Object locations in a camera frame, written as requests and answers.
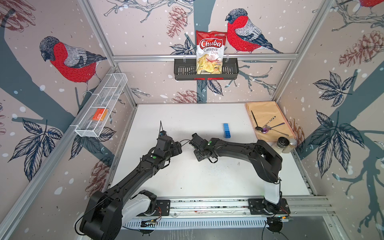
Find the light blue long lego brick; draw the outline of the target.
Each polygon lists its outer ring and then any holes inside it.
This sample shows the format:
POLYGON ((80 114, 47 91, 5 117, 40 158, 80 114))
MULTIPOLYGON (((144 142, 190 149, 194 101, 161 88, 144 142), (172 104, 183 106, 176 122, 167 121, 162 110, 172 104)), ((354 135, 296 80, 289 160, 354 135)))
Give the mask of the light blue long lego brick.
POLYGON ((231 133, 230 133, 229 125, 227 123, 224 123, 223 124, 223 128, 224 128, 224 136, 225 136, 225 138, 227 138, 227 139, 231 138, 231 133))

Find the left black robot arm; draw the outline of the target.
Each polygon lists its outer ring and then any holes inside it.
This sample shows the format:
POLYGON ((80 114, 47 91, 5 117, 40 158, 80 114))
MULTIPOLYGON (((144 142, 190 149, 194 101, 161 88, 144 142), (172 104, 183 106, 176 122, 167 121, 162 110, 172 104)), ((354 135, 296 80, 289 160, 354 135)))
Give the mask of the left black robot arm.
POLYGON ((77 221, 78 235, 92 240, 114 240, 123 222, 156 208, 156 196, 149 191, 135 192, 166 162, 182 153, 182 145, 166 135, 158 136, 157 144, 142 156, 136 168, 105 192, 96 191, 89 199, 84 215, 77 221))

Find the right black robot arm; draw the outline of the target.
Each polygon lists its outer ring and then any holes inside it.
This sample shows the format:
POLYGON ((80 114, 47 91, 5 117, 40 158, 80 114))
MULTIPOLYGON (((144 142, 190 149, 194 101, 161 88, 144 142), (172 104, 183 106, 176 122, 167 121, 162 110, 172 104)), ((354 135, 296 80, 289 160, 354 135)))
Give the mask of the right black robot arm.
POLYGON ((262 200, 262 212, 267 215, 276 214, 281 207, 281 178, 283 159, 267 142, 258 140, 255 143, 242 144, 227 142, 218 138, 209 141, 198 134, 192 135, 190 145, 194 148, 197 160, 209 160, 216 163, 220 157, 228 157, 249 162, 258 177, 264 181, 265 194, 262 200))

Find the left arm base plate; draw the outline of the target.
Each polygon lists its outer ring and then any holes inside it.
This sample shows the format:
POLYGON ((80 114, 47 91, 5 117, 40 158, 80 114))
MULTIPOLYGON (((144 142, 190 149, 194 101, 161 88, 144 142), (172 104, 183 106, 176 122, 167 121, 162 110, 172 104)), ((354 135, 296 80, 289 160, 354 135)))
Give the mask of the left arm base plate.
POLYGON ((170 200, 155 200, 151 201, 149 208, 144 212, 145 216, 169 216, 171 201, 170 200))

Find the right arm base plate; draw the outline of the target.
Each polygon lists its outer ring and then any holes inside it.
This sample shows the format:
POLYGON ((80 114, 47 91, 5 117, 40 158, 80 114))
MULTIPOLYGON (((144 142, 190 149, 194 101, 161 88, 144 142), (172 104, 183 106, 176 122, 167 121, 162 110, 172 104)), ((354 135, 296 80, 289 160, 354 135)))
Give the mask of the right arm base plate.
POLYGON ((278 204, 273 204, 265 199, 248 199, 248 209, 251 215, 290 215, 291 211, 286 199, 281 198, 278 204))

